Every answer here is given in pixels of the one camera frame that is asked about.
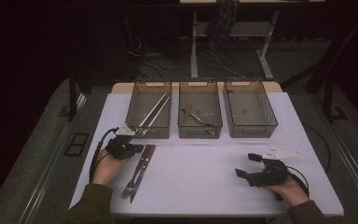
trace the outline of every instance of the knife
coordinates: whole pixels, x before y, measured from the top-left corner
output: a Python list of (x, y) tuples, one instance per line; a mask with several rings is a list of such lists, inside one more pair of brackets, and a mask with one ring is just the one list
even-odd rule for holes
[(136, 192), (138, 191), (139, 186), (141, 185), (142, 179), (144, 178), (144, 174), (147, 168), (147, 165), (150, 163), (150, 160), (153, 156), (153, 152), (156, 149), (156, 146), (150, 146), (149, 151), (147, 152), (146, 158), (144, 160), (144, 164), (141, 168), (141, 173), (138, 175), (138, 179), (136, 179), (135, 187), (133, 188), (133, 191), (131, 193), (131, 199), (130, 202), (132, 203), (133, 198), (135, 198)]

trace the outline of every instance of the person's right hand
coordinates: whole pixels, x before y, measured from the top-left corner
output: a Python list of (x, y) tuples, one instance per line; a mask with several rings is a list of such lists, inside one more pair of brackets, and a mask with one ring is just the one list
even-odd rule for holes
[(265, 186), (263, 188), (281, 195), (289, 206), (296, 206), (310, 200), (310, 197), (291, 176), (287, 176), (282, 185)]
[(102, 149), (98, 154), (99, 163), (95, 167), (94, 177), (92, 178), (92, 184), (109, 185), (110, 182), (116, 178), (118, 172), (125, 163), (131, 158), (124, 160), (115, 159), (111, 156), (106, 149)]

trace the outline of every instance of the transparent plastic bin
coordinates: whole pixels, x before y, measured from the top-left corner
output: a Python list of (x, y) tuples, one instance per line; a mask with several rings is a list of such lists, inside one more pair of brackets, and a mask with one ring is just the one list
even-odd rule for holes
[(261, 81), (228, 77), (223, 90), (229, 135), (269, 138), (278, 126)]
[(214, 78), (181, 79), (178, 109), (180, 138), (220, 137), (222, 116)]
[(170, 138), (171, 85), (167, 78), (135, 81), (126, 118), (127, 126), (136, 132), (134, 138)]

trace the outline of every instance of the white tabletop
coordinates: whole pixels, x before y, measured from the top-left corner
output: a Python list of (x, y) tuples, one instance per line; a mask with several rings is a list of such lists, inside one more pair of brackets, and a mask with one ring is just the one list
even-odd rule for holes
[[(177, 91), (172, 92), (171, 136), (169, 139), (134, 139), (133, 144), (153, 144), (156, 151), (134, 198), (119, 196), (131, 179), (140, 158), (136, 154), (121, 170), (111, 186), (114, 190), (111, 212), (128, 217), (274, 217), (286, 214), (286, 204), (272, 193), (249, 187), (234, 169), (261, 172), (261, 162), (249, 161), (248, 153), (262, 154), (270, 147), (300, 150), (301, 156), (282, 160), (297, 168), (310, 183), (310, 197), (327, 216), (343, 216), (342, 205), (309, 142), (288, 95), (269, 92), (278, 127), (270, 138), (230, 138), (223, 95), (220, 106), (223, 128), (219, 139), (180, 139), (178, 137)], [(89, 183), (89, 168), (98, 142), (111, 128), (123, 124), (130, 104), (129, 93), (109, 94), (89, 154), (71, 203), (73, 206)]]

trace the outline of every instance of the green sleeve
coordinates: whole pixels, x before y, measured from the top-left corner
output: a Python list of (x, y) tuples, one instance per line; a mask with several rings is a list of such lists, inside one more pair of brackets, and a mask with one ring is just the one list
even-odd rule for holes
[(104, 185), (88, 184), (80, 201), (67, 213), (64, 224), (110, 224), (112, 189)]
[(287, 209), (293, 224), (330, 224), (333, 223), (325, 217), (314, 201), (299, 204)]

